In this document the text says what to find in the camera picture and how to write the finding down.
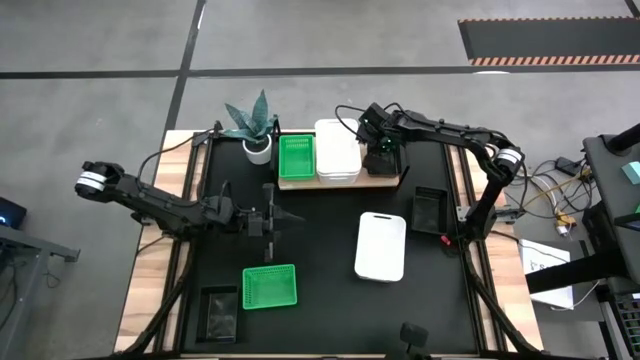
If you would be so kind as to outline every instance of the floor mat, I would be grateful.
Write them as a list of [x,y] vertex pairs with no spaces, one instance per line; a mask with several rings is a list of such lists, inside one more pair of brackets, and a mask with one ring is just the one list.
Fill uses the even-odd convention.
[[462,19],[472,65],[593,65],[640,62],[633,17]]

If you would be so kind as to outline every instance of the concrete floor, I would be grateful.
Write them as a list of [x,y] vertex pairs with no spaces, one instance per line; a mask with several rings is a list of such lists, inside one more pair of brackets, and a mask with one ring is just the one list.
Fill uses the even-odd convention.
[[[0,0],[0,71],[177,69],[194,7],[195,0]],[[466,65],[459,18],[611,15],[630,15],[623,0],[211,0],[192,68]],[[339,103],[397,101],[499,129],[534,167],[579,158],[582,138],[636,123],[639,81],[628,72],[190,79],[176,127],[228,126],[224,102],[250,107],[261,89],[287,128],[332,117]],[[77,264],[52,262],[63,282],[43,284],[26,358],[111,352],[140,227],[122,207],[78,198],[73,184],[84,160],[137,170],[159,147],[174,86],[175,79],[0,80],[0,196],[29,209],[27,232],[82,248]],[[152,171],[153,164],[146,179]],[[528,217],[517,230],[531,240],[555,236],[550,223]],[[536,311],[547,350],[605,355],[592,320],[556,322]]]

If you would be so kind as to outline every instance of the white paper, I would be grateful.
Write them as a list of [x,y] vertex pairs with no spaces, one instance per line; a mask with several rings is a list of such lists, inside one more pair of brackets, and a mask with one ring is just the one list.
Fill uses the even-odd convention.
[[[566,262],[571,261],[571,254],[568,251],[556,249],[551,246],[542,245],[529,240],[521,240],[520,243],[522,245],[522,247],[520,247],[520,259],[522,259],[522,267],[525,274],[552,266],[562,265],[564,262],[561,261],[561,259]],[[565,309],[573,309],[573,290],[571,286],[567,286],[560,289],[531,294],[531,300]]]

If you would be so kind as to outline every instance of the white container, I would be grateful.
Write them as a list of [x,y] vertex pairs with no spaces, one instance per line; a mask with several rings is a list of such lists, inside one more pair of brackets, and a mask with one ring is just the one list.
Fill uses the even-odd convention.
[[242,140],[242,148],[247,154],[247,158],[249,159],[249,161],[256,165],[264,165],[268,163],[269,160],[271,160],[271,135],[267,135],[267,139],[269,139],[269,144],[264,150],[260,152],[252,152],[251,150],[247,149],[247,141]]
[[[358,122],[342,119],[354,132]],[[356,182],[362,157],[360,145],[355,135],[347,130],[338,119],[316,121],[316,172],[318,179],[326,185],[351,185]]]

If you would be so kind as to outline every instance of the green plastic basket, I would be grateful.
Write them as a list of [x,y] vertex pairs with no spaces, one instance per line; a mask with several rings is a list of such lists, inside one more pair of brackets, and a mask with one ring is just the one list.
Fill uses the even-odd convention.
[[278,160],[281,179],[312,179],[316,175],[313,135],[280,136]]
[[298,303],[296,267],[263,266],[242,271],[242,307],[264,309]]

